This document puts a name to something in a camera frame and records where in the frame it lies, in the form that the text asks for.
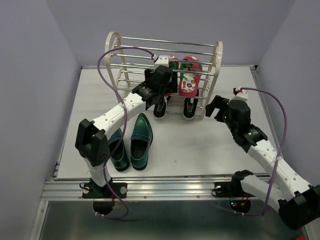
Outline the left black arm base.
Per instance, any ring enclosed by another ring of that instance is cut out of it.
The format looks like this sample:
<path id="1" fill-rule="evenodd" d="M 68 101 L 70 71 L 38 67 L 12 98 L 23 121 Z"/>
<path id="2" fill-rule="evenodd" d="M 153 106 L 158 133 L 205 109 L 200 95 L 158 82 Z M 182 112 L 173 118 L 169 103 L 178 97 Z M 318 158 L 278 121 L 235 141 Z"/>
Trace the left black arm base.
<path id="1" fill-rule="evenodd" d="M 113 182 L 111 180 L 109 184 L 112 190 L 121 199 L 125 199 L 127 197 L 128 184 L 126 182 Z M 90 179 L 89 182 L 81 182 L 79 187 L 82 190 L 83 199 L 94 200 L 92 207 L 98 216 L 111 219 L 117 218 L 116 216 L 110 215 L 116 205 L 116 196 L 107 185 L 100 187 Z"/>

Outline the pink kids sandal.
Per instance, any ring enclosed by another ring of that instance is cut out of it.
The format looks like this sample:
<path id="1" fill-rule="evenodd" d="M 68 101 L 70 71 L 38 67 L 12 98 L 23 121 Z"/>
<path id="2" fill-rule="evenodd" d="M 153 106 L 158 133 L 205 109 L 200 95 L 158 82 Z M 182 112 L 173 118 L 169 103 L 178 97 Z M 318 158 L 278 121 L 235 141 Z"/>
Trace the pink kids sandal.
<path id="1" fill-rule="evenodd" d="M 178 58 L 174 55 L 169 55 L 169 68 L 172 70 L 179 69 Z M 174 71 L 173 74 L 171 75 L 167 88 L 168 88 L 168 91 L 165 94 L 166 96 L 170 96 L 172 93 L 178 92 L 178 73 L 177 72 Z"/>
<path id="2" fill-rule="evenodd" d="M 203 71 L 200 60 L 192 55 L 185 56 L 183 62 L 180 63 L 180 82 L 178 87 L 178 93 L 185 98 L 195 97 L 198 93 L 198 86 L 201 79 L 201 74 L 195 74 L 194 72 L 201 73 Z"/>

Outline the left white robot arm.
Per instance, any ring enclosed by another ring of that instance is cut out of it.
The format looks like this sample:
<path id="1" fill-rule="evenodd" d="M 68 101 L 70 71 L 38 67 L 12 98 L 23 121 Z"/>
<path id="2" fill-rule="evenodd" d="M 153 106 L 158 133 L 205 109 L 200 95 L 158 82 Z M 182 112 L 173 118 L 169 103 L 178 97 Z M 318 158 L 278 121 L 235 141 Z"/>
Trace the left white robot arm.
<path id="1" fill-rule="evenodd" d="M 100 197 L 111 193 L 111 177 L 106 163 L 111 157 L 108 139 L 128 120 L 156 105 L 169 90 L 170 80 L 176 78 L 173 69 L 156 65 L 144 71 L 145 81 L 137 85 L 120 103 L 103 115 L 89 121 L 83 119 L 76 134 L 75 148 L 85 159 L 90 178 L 95 183 L 94 191 Z"/>

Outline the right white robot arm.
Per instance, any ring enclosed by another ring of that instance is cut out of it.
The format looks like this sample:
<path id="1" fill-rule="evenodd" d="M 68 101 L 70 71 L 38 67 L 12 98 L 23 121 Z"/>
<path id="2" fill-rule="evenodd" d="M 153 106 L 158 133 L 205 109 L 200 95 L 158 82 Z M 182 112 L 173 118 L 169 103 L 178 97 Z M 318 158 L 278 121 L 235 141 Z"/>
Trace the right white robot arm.
<path id="1" fill-rule="evenodd" d="M 231 181 L 218 183 L 216 197 L 242 197 L 245 194 L 264 201 L 278 212 L 282 222 L 298 230 L 320 217 L 320 187 L 299 176 L 281 157 L 267 135 L 251 123 L 251 109 L 239 99 L 219 95 L 205 107 L 206 117 L 226 124 L 233 140 L 270 175 L 270 182 L 259 179 L 249 170 L 237 171 Z"/>

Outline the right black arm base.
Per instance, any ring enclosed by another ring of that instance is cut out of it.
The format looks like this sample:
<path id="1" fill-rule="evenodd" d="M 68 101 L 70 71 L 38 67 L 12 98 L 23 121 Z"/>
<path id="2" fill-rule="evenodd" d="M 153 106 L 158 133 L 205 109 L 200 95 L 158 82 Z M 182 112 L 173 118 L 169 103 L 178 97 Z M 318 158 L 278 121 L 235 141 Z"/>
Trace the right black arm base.
<path id="1" fill-rule="evenodd" d="M 231 181 L 220 181 L 214 183 L 211 194 L 216 198 L 228 199 L 229 209 L 237 215 L 256 216 L 257 213 L 249 213 L 251 210 L 252 194 L 243 191 L 242 187 Z"/>

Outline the black sneaker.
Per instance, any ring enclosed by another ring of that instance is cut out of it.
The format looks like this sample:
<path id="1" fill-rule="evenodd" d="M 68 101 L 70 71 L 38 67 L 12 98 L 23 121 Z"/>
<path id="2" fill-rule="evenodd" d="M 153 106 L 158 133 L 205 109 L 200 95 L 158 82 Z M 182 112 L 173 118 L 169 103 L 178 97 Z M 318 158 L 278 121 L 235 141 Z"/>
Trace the black sneaker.
<path id="1" fill-rule="evenodd" d="M 185 98 L 183 106 L 183 117 L 187 120 L 192 120 L 195 116 L 198 105 L 197 98 Z"/>
<path id="2" fill-rule="evenodd" d="M 166 108 L 167 108 L 167 101 L 163 97 L 158 103 L 154 105 L 153 108 L 153 116 L 156 119 L 161 119 L 165 116 L 166 114 Z"/>

